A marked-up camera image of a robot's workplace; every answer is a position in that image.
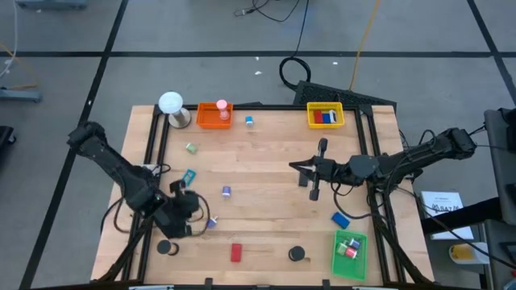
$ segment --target black puck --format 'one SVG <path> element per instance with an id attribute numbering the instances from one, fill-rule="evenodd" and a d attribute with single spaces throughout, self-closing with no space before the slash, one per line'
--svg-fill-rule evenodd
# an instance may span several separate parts
<path id="1" fill-rule="evenodd" d="M 172 249 L 172 245 L 176 247 L 176 250 L 171 253 L 170 250 Z M 158 253 L 162 255 L 176 255 L 177 252 L 179 252 L 179 245 L 177 245 L 175 242 L 162 240 L 158 243 Z"/>
<path id="2" fill-rule="evenodd" d="M 305 258 L 305 249 L 301 246 L 295 246 L 289 251 L 289 258 L 294 262 L 301 261 Z"/>

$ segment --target yellow basket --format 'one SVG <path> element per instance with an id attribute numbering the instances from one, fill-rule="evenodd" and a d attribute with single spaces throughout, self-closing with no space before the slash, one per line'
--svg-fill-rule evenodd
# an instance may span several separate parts
<path id="1" fill-rule="evenodd" d="M 334 110 L 337 113 L 337 122 L 332 124 L 318 124 L 315 122 L 314 111 L 321 110 L 328 113 Z M 308 117 L 308 127 L 310 129 L 335 129 L 344 125 L 344 111 L 342 103 L 338 101 L 311 101 L 306 103 L 306 116 Z"/>

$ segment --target red block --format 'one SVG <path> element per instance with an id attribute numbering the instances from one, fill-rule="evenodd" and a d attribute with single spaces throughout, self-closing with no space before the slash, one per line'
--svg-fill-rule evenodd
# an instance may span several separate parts
<path id="1" fill-rule="evenodd" d="M 323 112 L 321 110 L 315 110 L 314 111 L 314 120 L 317 124 L 323 124 Z"/>
<path id="2" fill-rule="evenodd" d="M 240 262 L 242 259 L 242 244 L 231 244 L 231 261 Z"/>

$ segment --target concrete floor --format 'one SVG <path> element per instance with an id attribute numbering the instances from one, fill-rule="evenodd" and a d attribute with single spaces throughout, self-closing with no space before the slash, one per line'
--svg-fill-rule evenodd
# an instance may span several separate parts
<path id="1" fill-rule="evenodd" d="M 23 52 L 99 52 L 121 0 L 89 0 L 84 11 L 19 10 L 19 49 Z M 130 0 L 113 50 L 117 52 L 285 51 L 295 49 L 304 1 L 289 21 L 279 24 L 259 14 L 235 18 L 250 1 Z M 294 0 L 266 9 L 281 17 Z M 514 2 L 477 1 L 501 52 L 516 51 Z M 312 1 L 301 51 L 355 51 L 374 5 L 367 1 Z M 12 48 L 13 10 L 0 0 L 0 41 Z M 382 2 L 365 46 L 385 52 L 488 52 L 466 1 Z M 186 103 L 221 97 L 235 103 L 291 104 L 294 94 L 281 83 L 281 57 L 113 57 L 108 60 L 89 119 L 100 122 L 110 144 L 120 149 L 133 105 L 155 104 L 167 90 Z M 6 58 L 0 59 L 3 64 Z M 313 82 L 347 88 L 352 57 L 304 57 Z M 77 125 L 99 57 L 26 57 L 44 100 L 40 104 L 0 102 L 0 124 L 13 126 L 18 142 L 0 167 L 0 288 L 19 286 L 35 239 L 63 167 L 67 134 Z M 513 75 L 516 60 L 503 60 Z M 285 67 L 294 81 L 299 67 Z M 1 86 L 31 83 L 15 65 Z M 360 61 L 354 90 L 398 102 L 397 117 L 410 143 L 430 128 L 476 129 L 483 111 L 514 102 L 492 57 L 376 58 Z M 486 144 L 485 135 L 475 135 Z M 76 159 L 33 287 L 85 283 L 96 254 L 99 224 L 112 182 L 84 159 Z M 489 151 L 471 159 L 429 167 L 417 190 L 458 191 L 470 205 L 496 196 Z M 442 284 L 478 287 L 478 275 L 449 262 L 445 242 L 428 242 L 435 278 Z"/>

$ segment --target green basket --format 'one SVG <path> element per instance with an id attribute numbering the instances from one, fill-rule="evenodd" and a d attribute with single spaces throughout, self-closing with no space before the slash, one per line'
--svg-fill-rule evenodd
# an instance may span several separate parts
<path id="1" fill-rule="evenodd" d="M 344 255 L 337 254 L 337 246 L 344 241 L 354 238 L 360 242 L 360 249 L 356 257 L 351 259 Z M 331 272 L 335 276 L 364 281 L 368 268 L 368 236 L 350 232 L 347 230 L 337 230 L 333 244 L 333 259 L 331 261 Z"/>

